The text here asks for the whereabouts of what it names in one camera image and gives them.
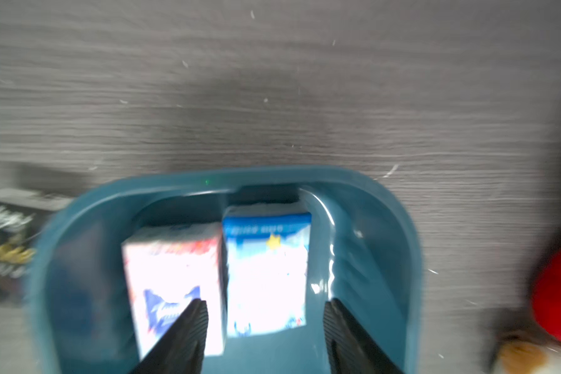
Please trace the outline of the teal plastic storage box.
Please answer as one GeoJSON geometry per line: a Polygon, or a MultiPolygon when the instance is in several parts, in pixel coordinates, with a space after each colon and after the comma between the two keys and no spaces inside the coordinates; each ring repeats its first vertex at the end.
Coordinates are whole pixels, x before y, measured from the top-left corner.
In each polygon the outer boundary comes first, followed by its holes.
{"type": "Polygon", "coordinates": [[[323,313],[339,299],[405,373],[419,362],[422,249],[405,208],[356,171],[287,166],[123,179],[82,195],[37,240],[26,301],[46,373],[138,363],[122,243],[143,226],[221,220],[229,207],[301,203],[313,216],[305,327],[230,339],[205,373],[328,373],[323,313]]]}

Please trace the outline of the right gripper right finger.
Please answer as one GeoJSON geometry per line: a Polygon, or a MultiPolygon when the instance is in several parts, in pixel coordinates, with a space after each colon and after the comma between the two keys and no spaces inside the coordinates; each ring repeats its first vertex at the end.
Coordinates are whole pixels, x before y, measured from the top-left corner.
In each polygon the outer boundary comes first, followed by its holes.
{"type": "Polygon", "coordinates": [[[338,299],[325,303],[324,337],[333,374],[403,374],[338,299]]]}

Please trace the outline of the light blue bunny tissue pack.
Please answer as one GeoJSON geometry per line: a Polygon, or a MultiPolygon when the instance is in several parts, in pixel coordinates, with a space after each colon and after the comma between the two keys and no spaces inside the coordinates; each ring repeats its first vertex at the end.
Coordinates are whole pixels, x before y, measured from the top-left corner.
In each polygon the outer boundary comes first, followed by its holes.
{"type": "Polygon", "coordinates": [[[312,215],[299,203],[230,207],[227,335],[267,335],[306,325],[312,215]]]}

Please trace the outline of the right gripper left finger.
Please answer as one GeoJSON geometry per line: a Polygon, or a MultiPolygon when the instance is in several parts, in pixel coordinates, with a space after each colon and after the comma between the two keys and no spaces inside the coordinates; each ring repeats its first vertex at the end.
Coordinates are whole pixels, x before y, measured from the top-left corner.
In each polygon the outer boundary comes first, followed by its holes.
{"type": "Polygon", "coordinates": [[[200,374],[209,316],[207,303],[194,299],[131,374],[200,374]]]}

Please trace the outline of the pink white Tempo tissue pack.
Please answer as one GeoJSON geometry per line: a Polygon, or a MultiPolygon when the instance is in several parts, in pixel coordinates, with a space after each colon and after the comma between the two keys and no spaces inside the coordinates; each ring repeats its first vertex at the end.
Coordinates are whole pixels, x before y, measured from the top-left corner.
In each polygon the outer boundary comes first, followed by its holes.
{"type": "Polygon", "coordinates": [[[224,352],[219,223],[144,227],[124,241],[122,258],[140,358],[194,299],[207,304],[207,356],[224,352]]]}

